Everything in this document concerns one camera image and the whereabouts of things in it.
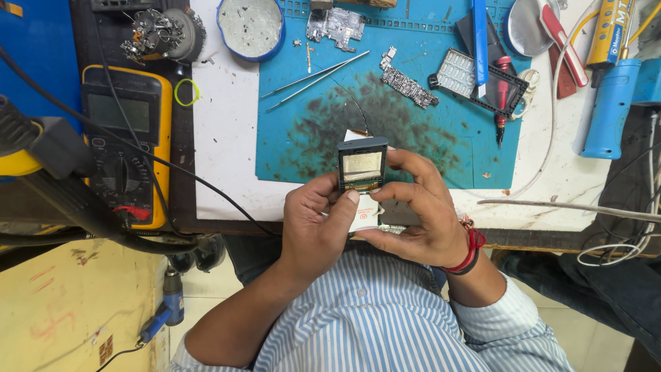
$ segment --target fingernail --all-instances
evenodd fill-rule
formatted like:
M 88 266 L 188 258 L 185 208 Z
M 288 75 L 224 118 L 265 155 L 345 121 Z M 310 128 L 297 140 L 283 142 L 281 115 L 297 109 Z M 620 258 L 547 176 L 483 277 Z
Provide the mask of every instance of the fingernail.
M 351 199 L 351 201 L 354 202 L 355 204 L 358 204 L 358 201 L 360 201 L 360 194 L 356 190 L 349 191 L 346 197 Z

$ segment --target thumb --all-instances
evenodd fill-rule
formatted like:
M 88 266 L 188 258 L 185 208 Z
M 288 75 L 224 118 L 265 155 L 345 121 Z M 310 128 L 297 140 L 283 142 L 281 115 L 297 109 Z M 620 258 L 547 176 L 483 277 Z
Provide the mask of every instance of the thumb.
M 356 236 L 367 240 L 368 243 L 382 251 L 396 254 L 405 259 L 415 249 L 410 240 L 392 232 L 381 231 L 377 228 L 356 231 L 354 237 Z
M 356 217 L 360 194 L 356 190 L 345 192 L 337 199 L 335 205 L 329 212 L 329 217 L 324 221 L 324 229 L 329 232 L 343 232 L 347 235 L 349 227 Z

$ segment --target blue and white striped shirt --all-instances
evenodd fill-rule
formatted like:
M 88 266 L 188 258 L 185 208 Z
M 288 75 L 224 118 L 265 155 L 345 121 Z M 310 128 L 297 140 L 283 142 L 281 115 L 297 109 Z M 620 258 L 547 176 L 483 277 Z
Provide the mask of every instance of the blue and white striped shirt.
M 209 367 L 184 340 L 171 371 Z M 345 252 L 280 315 L 253 371 L 573 371 L 533 301 L 507 278 L 496 303 L 446 302 L 432 272 L 393 257 Z

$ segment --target white cable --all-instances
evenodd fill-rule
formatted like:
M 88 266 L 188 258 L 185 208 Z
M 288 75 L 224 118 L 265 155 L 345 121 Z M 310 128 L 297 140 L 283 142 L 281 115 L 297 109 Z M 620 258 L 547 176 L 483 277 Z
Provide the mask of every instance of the white cable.
M 654 145 L 654 133 L 656 131 L 656 123 L 658 120 L 658 113 L 652 113 L 650 116 L 652 121 L 651 121 L 651 133 L 650 133 L 650 147 Z M 568 209 L 580 209 L 580 210 L 588 210 L 591 212 L 597 212 L 597 213 L 602 213 L 602 214 L 610 214 L 613 216 L 618 216 L 618 217 L 623 217 L 623 218 L 634 218 L 634 219 L 639 219 L 639 220 L 646 220 L 646 221 L 656 221 L 660 222 L 661 221 L 661 216 L 658 216 L 658 209 L 659 209 L 659 199 L 661 195 L 656 195 L 656 190 L 661 187 L 661 156 L 657 160 L 656 163 L 656 172 L 654 172 L 654 152 L 653 150 L 649 151 L 648 155 L 648 160 L 649 160 L 649 174 L 650 174 L 650 197 L 653 199 L 651 204 L 650 204 L 650 212 L 651 213 L 639 213 L 639 212 L 631 212 L 628 210 L 619 210 L 619 209 L 613 209 L 613 208 L 605 208 L 605 207 L 599 207 L 599 206 L 594 206 L 594 205 L 580 205 L 580 204 L 573 204 L 573 203 L 557 203 L 557 202 L 546 202 L 546 201 L 515 201 L 515 200 L 502 200 L 502 199 L 493 199 L 493 200 L 485 200 L 485 201 L 479 201 L 477 204 L 513 204 L 513 205 L 532 205 L 532 206 L 539 206 L 539 207 L 557 207 L 557 208 L 568 208 Z M 644 233 L 647 234 L 654 230 L 654 224 L 653 223 L 648 223 L 645 226 Z M 582 265 L 585 266 L 593 266 L 593 267 L 599 267 L 599 266 L 609 266 L 609 265 L 615 265 L 616 263 L 622 262 L 625 259 L 631 259 L 636 256 L 638 256 L 646 247 L 647 244 L 649 243 L 650 239 L 652 238 L 651 235 L 649 236 L 643 236 L 639 238 L 638 242 L 633 245 L 633 244 L 624 244 L 623 242 L 619 244 L 605 244 L 602 246 L 596 246 L 592 248 L 588 248 L 585 250 L 582 250 L 577 256 L 576 260 L 581 263 Z M 613 261 L 609 261 L 606 263 L 586 263 L 584 261 L 581 261 L 581 257 L 584 254 L 587 254 L 588 252 L 596 251 L 596 250 L 602 250 L 604 248 L 619 248 L 619 247 L 626 247 L 626 248 L 632 248 L 631 251 L 626 253 L 625 255 L 618 257 L 617 259 L 614 259 Z
M 603 249 L 603 248 L 615 248 L 615 247 L 629 247 L 629 248 L 632 248 L 632 250 L 631 250 L 631 252 L 629 252 L 629 253 L 623 255 L 622 257 L 619 257 L 619 258 L 617 258 L 617 259 L 615 259 L 615 260 L 613 260 L 613 261 L 606 262 L 606 263 L 602 263 L 602 264 L 598 264 L 598 263 L 587 263 L 587 262 L 583 262 L 583 261 L 580 260 L 581 256 L 583 256 L 584 254 L 586 254 L 586 253 L 588 253 L 588 252 L 592 252 L 592 251 L 600 250 L 600 249 Z M 593 248 L 588 248 L 588 249 L 586 249 L 586 250 L 582 250 L 582 251 L 578 254 L 578 256 L 576 256 L 576 260 L 577 260 L 579 263 L 581 263 L 582 265 L 585 265 L 585 266 L 609 266 L 609 265 L 615 265 L 616 263 L 618 263 L 618 262 L 620 262 L 620 261 L 623 261 L 623 260 L 625 260 L 625 259 L 629 259 L 629 258 L 633 258 L 633 257 L 635 257 L 635 256 L 631 257 L 631 255 L 633 255 L 634 252 L 636 252 L 636 256 L 637 256 L 637 255 L 641 252 L 640 247 L 638 247 L 638 246 L 634 246 L 633 244 L 606 244 L 606 245 L 604 245 L 604 246 L 598 246 L 598 247 L 593 247 Z
M 661 216 L 656 213 L 641 213 L 631 212 L 630 210 L 621 210 L 615 208 L 599 207 L 597 205 L 587 204 L 574 204 L 574 203 L 561 203 L 557 201 L 530 201 L 530 200 L 503 200 L 503 199 L 488 199 L 480 200 L 478 205 L 483 204 L 512 204 L 512 205 L 530 205 L 533 207 L 552 207 L 552 208 L 567 208 L 586 210 L 588 212 L 596 212 L 602 214 L 610 214 L 611 216 L 618 216 L 622 218 L 632 218 L 634 220 L 643 220 L 661 223 Z
M 547 164 L 549 163 L 549 160 L 551 160 L 551 152 L 553 152 L 553 145 L 555 144 L 555 131 L 558 127 L 558 80 L 560 77 L 560 68 L 563 65 L 562 61 L 564 58 L 564 54 L 567 51 L 567 48 L 569 47 L 570 43 L 569 40 L 571 39 L 571 36 L 576 32 L 576 29 L 578 28 L 578 25 L 580 22 L 587 17 L 590 13 L 594 12 L 597 9 L 601 9 L 602 7 L 602 1 L 603 0 L 593 0 L 590 6 L 588 6 L 583 14 L 578 18 L 578 21 L 574 25 L 574 28 L 572 28 L 571 32 L 568 33 L 567 39 L 564 41 L 564 46 L 563 49 L 560 51 L 560 56 L 558 57 L 558 62 L 556 63 L 555 66 L 555 73 L 553 74 L 553 83 L 551 86 L 551 139 L 549 141 L 549 149 L 546 151 L 546 156 L 544 157 L 544 160 L 541 163 L 541 166 L 539 167 L 539 170 L 535 172 L 535 175 L 526 183 L 522 188 L 518 189 L 517 191 L 514 191 L 513 193 L 510 193 L 508 196 L 503 196 L 501 199 L 503 200 L 508 200 L 508 199 L 513 199 L 514 197 L 518 196 L 521 193 L 526 192 L 532 185 L 537 182 L 539 177 L 541 177 L 542 172 L 544 172 L 544 169 L 546 169 Z M 464 191 L 474 197 L 478 197 L 480 199 L 491 199 L 493 197 L 486 197 L 477 193 L 474 193 L 472 191 L 468 191 L 464 189 Z
M 652 147 L 654 145 L 654 132 L 655 132 L 655 129 L 656 129 L 656 121 L 658 120 L 658 113 L 654 112 L 654 113 L 652 113 L 652 115 L 650 117 L 652 119 L 652 132 L 650 134 L 650 147 Z M 659 188 L 659 185 L 661 183 L 660 178 L 659 178 L 659 176 L 661 175 L 661 166 L 660 166 L 661 161 L 657 162 L 657 170 L 656 170 L 656 173 L 655 173 L 654 172 L 654 154 L 653 153 L 654 153 L 654 151 L 650 150 L 649 151 L 649 156 L 648 156 L 648 160 L 649 160 L 649 168 L 648 169 L 649 169 L 649 172 L 650 172 L 650 197 L 653 198 L 652 203 L 650 204 L 650 212 L 652 212 L 652 214 L 658 214 L 659 196 L 655 197 L 654 194 L 656 194 L 656 190 L 657 190 L 657 188 Z M 647 234 L 647 233 L 651 232 L 652 230 L 654 230 L 654 224 L 648 223 L 645 226 L 645 229 L 643 230 L 643 232 L 645 234 Z M 596 246 L 596 247 L 588 248 L 587 250 L 581 251 L 578 254 L 578 256 L 576 256 L 576 260 L 579 263 L 581 263 L 582 265 L 586 265 L 586 266 L 615 265 L 616 263 L 622 262 L 625 259 L 631 259 L 631 258 L 634 258 L 634 257 L 638 256 L 639 254 L 641 254 L 641 252 L 647 247 L 647 244 L 649 243 L 651 238 L 652 238 L 651 236 L 643 236 L 638 240 L 638 242 L 636 243 L 635 246 L 631 245 L 631 244 L 622 244 L 622 243 L 620 243 L 620 244 L 606 244 L 604 246 Z M 622 257 L 618 257 L 617 259 L 614 259 L 613 261 L 610 261 L 610 262 L 607 262 L 607 263 L 594 264 L 594 263 L 585 263 L 585 262 L 580 260 L 580 257 L 583 256 L 584 254 L 588 253 L 588 252 L 595 251 L 595 250 L 600 250 L 600 249 L 603 249 L 603 248 L 615 248 L 615 249 L 617 249 L 618 247 L 628 247 L 628 248 L 634 248 L 634 249 L 632 249 L 629 253 L 623 255 Z

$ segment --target red screwdriver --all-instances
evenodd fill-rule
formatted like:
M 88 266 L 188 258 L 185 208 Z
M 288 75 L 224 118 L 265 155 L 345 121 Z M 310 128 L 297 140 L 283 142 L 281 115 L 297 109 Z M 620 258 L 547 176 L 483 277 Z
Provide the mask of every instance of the red screwdriver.
M 499 69 L 507 72 L 507 67 L 512 61 L 511 57 L 503 56 L 494 61 L 494 65 Z M 505 108 L 505 102 L 507 101 L 507 81 L 498 80 L 498 96 L 497 96 L 497 105 L 499 109 Z M 502 137 L 505 134 L 505 123 L 507 118 L 505 116 L 496 115 L 494 117 L 494 122 L 496 123 L 496 142 L 498 142 L 498 149 L 502 147 Z

